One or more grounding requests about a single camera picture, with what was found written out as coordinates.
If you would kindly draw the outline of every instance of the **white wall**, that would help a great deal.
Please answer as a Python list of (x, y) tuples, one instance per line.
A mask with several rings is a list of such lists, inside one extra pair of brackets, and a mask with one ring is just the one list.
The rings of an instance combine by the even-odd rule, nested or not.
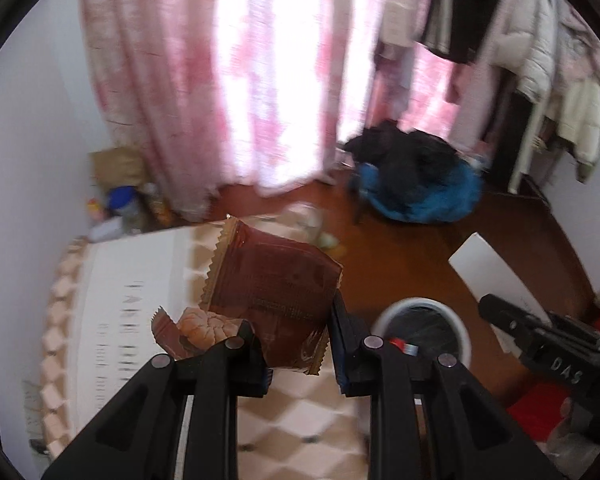
[(564, 154), (543, 191), (593, 289), (600, 290), (600, 160), (587, 183), (581, 184), (576, 180), (573, 157)]
[(88, 228), (88, 152), (108, 144), (78, 17), (78, 0), (41, 0), (0, 51), (0, 430), (27, 480), (21, 381), (39, 381), (54, 267)]

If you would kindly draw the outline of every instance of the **curtain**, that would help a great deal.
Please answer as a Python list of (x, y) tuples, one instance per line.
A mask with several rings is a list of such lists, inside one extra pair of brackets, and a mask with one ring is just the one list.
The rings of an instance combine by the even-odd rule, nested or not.
[(185, 218), (222, 184), (282, 192), (359, 131), (382, 0), (82, 0), (91, 76)]

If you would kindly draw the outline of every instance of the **snack wrapper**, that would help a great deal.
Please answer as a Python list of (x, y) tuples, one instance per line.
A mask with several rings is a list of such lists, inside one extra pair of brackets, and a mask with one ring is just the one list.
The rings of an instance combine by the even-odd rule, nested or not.
[(236, 335), (246, 320), (269, 367), (317, 374), (341, 275), (340, 264), (315, 246), (229, 218), (200, 306), (187, 308), (177, 324), (161, 310), (152, 320), (152, 331), (158, 345), (178, 359)]

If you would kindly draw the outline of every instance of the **red object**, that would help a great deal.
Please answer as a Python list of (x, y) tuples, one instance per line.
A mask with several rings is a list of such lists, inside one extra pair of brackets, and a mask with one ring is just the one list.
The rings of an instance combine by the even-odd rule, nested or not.
[[(600, 330), (600, 318), (594, 323)], [(545, 442), (549, 433), (560, 423), (560, 406), (569, 391), (560, 384), (542, 382), (533, 386), (507, 411), (532, 439)]]

